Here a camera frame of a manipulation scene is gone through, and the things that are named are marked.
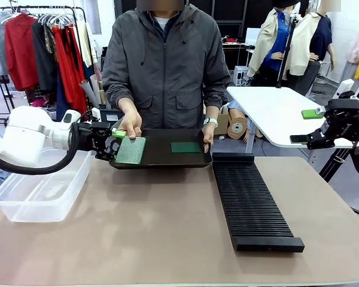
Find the person's left hand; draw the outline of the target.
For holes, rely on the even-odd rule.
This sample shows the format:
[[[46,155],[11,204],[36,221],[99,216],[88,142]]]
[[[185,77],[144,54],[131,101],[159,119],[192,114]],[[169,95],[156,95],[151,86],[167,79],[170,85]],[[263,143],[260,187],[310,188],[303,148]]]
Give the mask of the person's left hand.
[[[207,153],[214,144],[215,128],[215,123],[208,123],[202,128],[204,153]]]

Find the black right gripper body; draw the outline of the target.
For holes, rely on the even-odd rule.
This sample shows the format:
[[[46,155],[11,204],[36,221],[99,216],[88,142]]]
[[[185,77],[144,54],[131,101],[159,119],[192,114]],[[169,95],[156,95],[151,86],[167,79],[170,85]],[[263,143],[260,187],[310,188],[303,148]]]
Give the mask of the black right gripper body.
[[[321,133],[329,139],[359,139],[359,100],[332,99],[325,106]]]

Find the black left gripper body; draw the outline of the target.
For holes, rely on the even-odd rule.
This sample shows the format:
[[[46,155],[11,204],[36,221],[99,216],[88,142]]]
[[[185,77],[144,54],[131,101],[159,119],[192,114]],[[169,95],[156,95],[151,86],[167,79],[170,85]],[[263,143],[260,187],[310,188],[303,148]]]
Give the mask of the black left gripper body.
[[[112,160],[106,142],[112,135],[111,125],[107,122],[79,123],[78,124],[78,150],[94,151],[95,158]]]

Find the person's right hand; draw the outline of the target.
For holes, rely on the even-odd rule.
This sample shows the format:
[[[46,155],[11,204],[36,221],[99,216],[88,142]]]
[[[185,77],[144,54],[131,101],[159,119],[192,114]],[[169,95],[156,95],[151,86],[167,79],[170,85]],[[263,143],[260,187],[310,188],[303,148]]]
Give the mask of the person's right hand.
[[[142,134],[142,118],[138,113],[134,103],[128,98],[122,98],[118,101],[118,105],[124,113],[124,117],[118,129],[125,131],[128,137],[131,139],[140,137]]]

